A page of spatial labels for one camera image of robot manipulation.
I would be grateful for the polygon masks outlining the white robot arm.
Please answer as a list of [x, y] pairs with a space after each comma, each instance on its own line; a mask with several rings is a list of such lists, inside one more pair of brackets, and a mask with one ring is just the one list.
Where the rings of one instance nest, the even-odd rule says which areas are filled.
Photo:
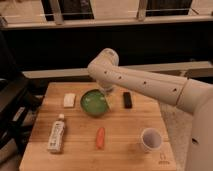
[[103, 49], [87, 70], [105, 91], [118, 85], [190, 113], [193, 124], [185, 171], [213, 171], [213, 84], [119, 67], [119, 56], [111, 48]]

